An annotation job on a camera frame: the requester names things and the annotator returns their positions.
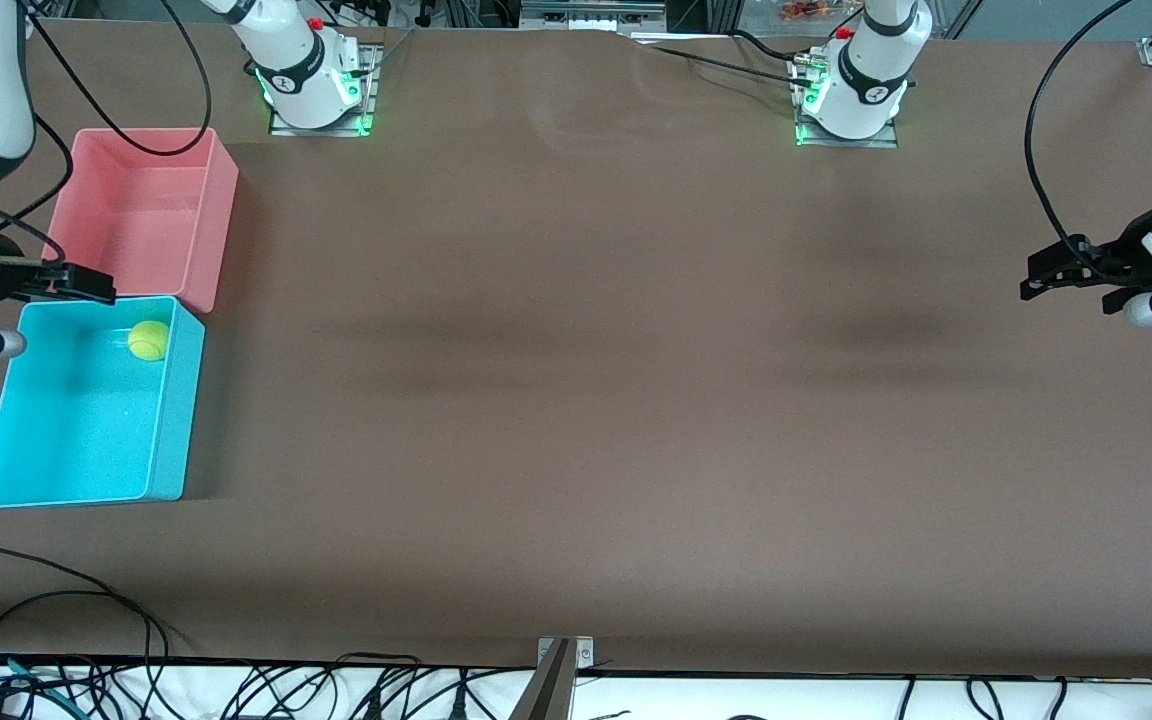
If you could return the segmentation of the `yellow-green tennis ball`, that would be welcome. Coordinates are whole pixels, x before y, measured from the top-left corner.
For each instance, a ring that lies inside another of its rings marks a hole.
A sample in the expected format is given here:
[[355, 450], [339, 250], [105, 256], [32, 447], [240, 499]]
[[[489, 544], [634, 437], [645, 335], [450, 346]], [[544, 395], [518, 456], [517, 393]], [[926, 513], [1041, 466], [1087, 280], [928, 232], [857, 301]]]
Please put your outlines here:
[[137, 359], [146, 363], [164, 361], [170, 340], [172, 328], [166, 323], [136, 323], [127, 333], [127, 348]]

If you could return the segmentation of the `pink plastic bin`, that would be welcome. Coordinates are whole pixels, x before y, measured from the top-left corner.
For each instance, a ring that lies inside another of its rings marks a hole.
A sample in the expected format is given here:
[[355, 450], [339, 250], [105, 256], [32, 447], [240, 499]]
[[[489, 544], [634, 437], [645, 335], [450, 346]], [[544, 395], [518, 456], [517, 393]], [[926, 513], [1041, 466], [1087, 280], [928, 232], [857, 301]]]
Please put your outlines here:
[[88, 128], [47, 236], [67, 259], [114, 279], [120, 296], [215, 306], [238, 168], [214, 129]]

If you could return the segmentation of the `blue plastic bin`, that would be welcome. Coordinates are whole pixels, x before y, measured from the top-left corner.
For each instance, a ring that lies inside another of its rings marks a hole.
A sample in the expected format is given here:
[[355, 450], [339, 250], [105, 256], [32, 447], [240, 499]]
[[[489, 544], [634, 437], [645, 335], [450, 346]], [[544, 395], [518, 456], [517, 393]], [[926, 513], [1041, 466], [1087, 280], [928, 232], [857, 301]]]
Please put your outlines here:
[[[127, 348], [136, 323], [172, 328], [164, 361]], [[26, 351], [0, 393], [0, 509], [183, 497], [205, 327], [172, 296], [20, 311]]]

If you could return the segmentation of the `large table cover mat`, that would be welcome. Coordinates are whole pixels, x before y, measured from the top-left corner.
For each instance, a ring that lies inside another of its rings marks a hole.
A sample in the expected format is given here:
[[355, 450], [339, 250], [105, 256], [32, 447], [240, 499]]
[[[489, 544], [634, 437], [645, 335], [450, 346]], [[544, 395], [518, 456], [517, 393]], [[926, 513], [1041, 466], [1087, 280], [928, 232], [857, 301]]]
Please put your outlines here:
[[[1020, 300], [1055, 44], [925, 47], [896, 149], [607, 32], [430, 31], [238, 167], [185, 497], [0, 510], [174, 651], [1152, 676], [1152, 331]], [[0, 364], [0, 387], [3, 364]], [[70, 579], [0, 556], [0, 611]]]

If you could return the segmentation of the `white lower shelf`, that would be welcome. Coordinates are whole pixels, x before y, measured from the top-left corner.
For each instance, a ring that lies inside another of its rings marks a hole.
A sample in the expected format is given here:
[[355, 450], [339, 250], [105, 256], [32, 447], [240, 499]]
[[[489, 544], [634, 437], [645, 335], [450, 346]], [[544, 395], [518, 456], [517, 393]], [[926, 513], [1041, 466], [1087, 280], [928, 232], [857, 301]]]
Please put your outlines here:
[[[0, 665], [0, 720], [508, 720], [529, 679], [10, 661]], [[1152, 720], [1152, 682], [591, 676], [573, 689], [571, 720]]]

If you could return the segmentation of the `grey background device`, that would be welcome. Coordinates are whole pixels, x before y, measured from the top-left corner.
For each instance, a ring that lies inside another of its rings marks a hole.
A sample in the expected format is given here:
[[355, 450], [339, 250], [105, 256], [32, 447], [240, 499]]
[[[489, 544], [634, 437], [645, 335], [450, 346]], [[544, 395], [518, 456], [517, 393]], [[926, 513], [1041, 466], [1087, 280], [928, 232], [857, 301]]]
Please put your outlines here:
[[517, 26], [664, 33], [667, 20], [662, 0], [520, 0]]

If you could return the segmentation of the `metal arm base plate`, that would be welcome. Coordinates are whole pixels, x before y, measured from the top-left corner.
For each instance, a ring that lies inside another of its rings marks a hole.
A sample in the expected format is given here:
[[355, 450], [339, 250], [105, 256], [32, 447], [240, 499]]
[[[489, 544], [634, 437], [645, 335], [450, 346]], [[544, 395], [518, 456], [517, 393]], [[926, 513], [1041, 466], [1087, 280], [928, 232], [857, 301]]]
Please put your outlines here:
[[908, 81], [874, 83], [847, 79], [846, 65], [838, 65], [836, 47], [818, 46], [787, 61], [795, 81], [797, 146], [895, 149], [895, 118]]
[[302, 128], [289, 123], [278, 113], [271, 101], [270, 90], [265, 88], [264, 99], [268, 101], [271, 109], [270, 136], [333, 138], [370, 136], [378, 105], [384, 56], [385, 50], [381, 44], [348, 41], [346, 55], [338, 60], [340, 69], [329, 73], [332, 94], [314, 97], [320, 104], [328, 105], [329, 109], [340, 109], [340, 115], [333, 122], [319, 127]]

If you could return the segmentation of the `small metal bracket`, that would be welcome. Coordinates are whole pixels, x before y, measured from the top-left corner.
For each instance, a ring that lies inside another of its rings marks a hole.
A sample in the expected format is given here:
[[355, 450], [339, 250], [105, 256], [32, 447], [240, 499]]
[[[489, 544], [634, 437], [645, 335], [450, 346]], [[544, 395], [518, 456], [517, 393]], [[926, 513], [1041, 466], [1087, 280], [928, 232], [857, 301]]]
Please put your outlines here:
[[594, 667], [596, 651], [594, 651], [594, 638], [590, 635], [543, 635], [538, 639], [538, 652], [536, 652], [536, 666], [540, 666], [544, 661], [544, 657], [548, 655], [550, 650], [556, 646], [559, 641], [571, 641], [573, 642], [573, 653], [576, 657], [576, 669], [588, 670]]

